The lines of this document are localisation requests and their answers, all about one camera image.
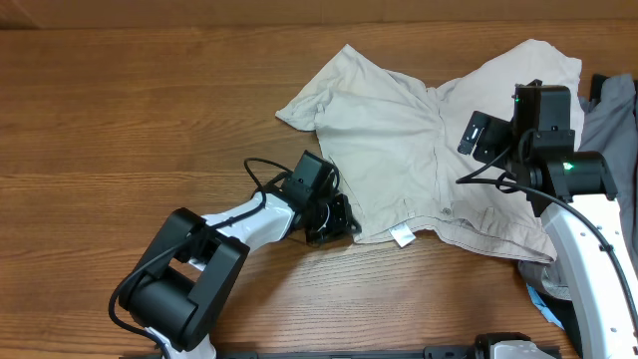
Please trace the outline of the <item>beige cotton shorts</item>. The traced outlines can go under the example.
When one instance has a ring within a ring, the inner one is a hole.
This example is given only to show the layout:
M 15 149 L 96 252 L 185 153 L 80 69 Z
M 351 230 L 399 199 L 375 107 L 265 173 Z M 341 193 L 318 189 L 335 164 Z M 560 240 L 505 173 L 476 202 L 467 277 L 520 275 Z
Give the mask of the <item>beige cotton shorts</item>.
M 516 85 L 539 80 L 576 93 L 581 70 L 579 59 L 529 39 L 429 88 L 345 46 L 277 117 L 314 133 L 338 168 L 362 228 L 356 242 L 427 229 L 475 253 L 547 263 L 556 252 L 524 194 L 461 183 L 478 163 L 458 144 L 474 112 L 512 117 Z

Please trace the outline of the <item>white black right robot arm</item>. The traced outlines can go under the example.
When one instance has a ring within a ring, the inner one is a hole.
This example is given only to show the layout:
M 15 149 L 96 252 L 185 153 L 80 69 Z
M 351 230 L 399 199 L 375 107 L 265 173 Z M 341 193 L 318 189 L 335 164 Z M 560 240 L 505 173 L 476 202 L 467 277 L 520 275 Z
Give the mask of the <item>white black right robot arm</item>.
M 620 233 L 617 189 L 599 154 L 574 150 L 566 115 L 517 113 L 507 122 L 473 112 L 459 151 L 491 183 L 525 193 L 554 245 L 586 358 L 637 355 L 637 276 Z

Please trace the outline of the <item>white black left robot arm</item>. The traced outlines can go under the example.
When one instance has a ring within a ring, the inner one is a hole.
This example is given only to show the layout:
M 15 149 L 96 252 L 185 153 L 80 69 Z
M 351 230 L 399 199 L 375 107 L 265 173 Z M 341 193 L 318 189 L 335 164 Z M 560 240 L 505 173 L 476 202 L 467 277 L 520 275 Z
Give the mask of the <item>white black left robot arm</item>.
M 149 338 L 162 358 L 215 357 L 208 334 L 251 252 L 297 230 L 314 246 L 360 232 L 337 184 L 281 173 L 226 212 L 175 210 L 111 296 L 109 306 L 121 306 L 133 323 L 115 313 L 112 321 Z

